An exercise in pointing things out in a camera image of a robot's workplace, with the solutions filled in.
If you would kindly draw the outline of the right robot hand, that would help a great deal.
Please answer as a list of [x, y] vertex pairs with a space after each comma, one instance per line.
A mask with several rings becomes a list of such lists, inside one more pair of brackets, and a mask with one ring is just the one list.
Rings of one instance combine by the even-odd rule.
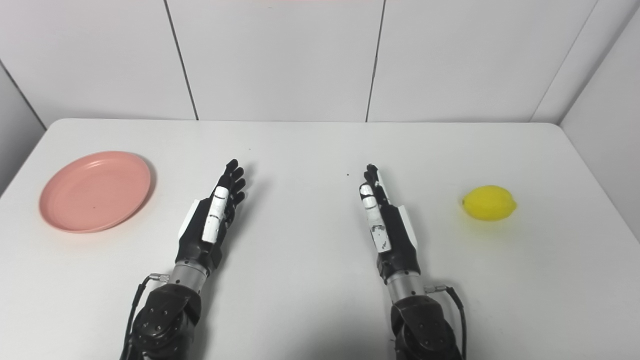
[[375, 265], [382, 281], [388, 284], [396, 274], [421, 275], [417, 241], [405, 207], [391, 203], [380, 170], [374, 164], [366, 166], [363, 177], [359, 198], [377, 251]]

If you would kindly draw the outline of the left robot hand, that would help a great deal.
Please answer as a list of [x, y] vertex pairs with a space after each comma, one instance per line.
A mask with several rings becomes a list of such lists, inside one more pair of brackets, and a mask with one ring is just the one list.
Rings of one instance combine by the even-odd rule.
[[222, 244], [236, 217], [236, 208], [246, 199], [245, 171], [232, 159], [210, 196], [195, 200], [180, 231], [177, 264], [197, 265], [210, 276], [222, 261]]

